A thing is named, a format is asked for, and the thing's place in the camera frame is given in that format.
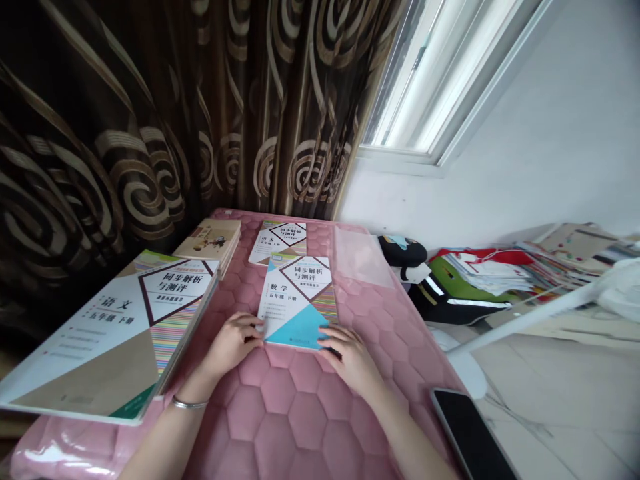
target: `brown patterned curtain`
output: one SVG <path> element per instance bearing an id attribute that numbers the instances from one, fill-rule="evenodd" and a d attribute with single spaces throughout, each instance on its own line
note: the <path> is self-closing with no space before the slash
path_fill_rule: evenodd
<path id="1" fill-rule="evenodd" d="M 0 7 L 0 347 L 215 207 L 331 218 L 402 4 Z"/>

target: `textbook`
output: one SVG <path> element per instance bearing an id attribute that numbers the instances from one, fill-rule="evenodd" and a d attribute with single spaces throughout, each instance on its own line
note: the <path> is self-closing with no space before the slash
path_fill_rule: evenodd
<path id="1" fill-rule="evenodd" d="M 144 250 L 0 381 L 0 408 L 139 424 L 190 340 L 218 266 Z"/>
<path id="2" fill-rule="evenodd" d="M 307 254 L 307 224 L 265 220 L 253 244 L 249 261 L 267 266 L 272 253 Z"/>
<path id="3" fill-rule="evenodd" d="M 338 323 L 329 259 L 272 254 L 258 317 L 266 342 L 320 350 L 318 327 Z"/>
<path id="4" fill-rule="evenodd" d="M 206 218 L 176 248 L 173 256 L 191 260 L 218 260 L 218 277 L 223 280 L 240 242 L 240 225 L 240 220 Z"/>

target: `workbook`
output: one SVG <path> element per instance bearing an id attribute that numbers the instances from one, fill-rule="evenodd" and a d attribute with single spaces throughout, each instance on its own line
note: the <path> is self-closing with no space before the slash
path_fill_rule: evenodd
<path id="1" fill-rule="evenodd" d="M 191 338 L 218 266 L 145 250 L 0 381 L 0 408 L 139 424 Z"/>
<path id="2" fill-rule="evenodd" d="M 249 254 L 249 261 L 267 266 L 272 253 L 306 255 L 307 224 L 265 220 Z"/>
<path id="3" fill-rule="evenodd" d="M 318 327 L 338 323 L 329 259 L 272 254 L 258 317 L 266 342 L 320 350 Z"/>
<path id="4" fill-rule="evenodd" d="M 240 220 L 206 218 L 173 252 L 191 260 L 218 260 L 218 277 L 224 280 L 231 258 L 240 242 Z"/>

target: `window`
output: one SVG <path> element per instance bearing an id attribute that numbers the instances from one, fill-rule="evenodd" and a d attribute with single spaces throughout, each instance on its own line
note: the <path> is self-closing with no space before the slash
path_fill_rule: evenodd
<path id="1" fill-rule="evenodd" d="M 538 4 L 409 0 L 358 158 L 374 169 L 434 174 Z"/>

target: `pink bedsheet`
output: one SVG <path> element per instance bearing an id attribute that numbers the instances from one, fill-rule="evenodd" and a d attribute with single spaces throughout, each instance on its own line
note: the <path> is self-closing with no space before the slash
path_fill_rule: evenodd
<path id="1" fill-rule="evenodd" d="M 451 461 L 429 390 L 464 387 L 399 282 L 394 278 L 389 289 L 342 276 L 334 268 L 332 222 L 228 209 L 212 217 L 242 220 L 240 244 L 165 400 L 152 403 L 140 427 L 42 416 L 20 440 L 12 475 L 116 478 L 224 320 L 238 310 L 257 312 L 267 269 L 247 259 L 265 218 L 307 223 L 308 253 L 331 261 L 340 323 L 364 338 L 388 386 Z M 207 480 L 398 477 L 384 433 L 362 398 L 320 356 L 274 345 L 254 350 L 218 385 L 185 474 Z"/>

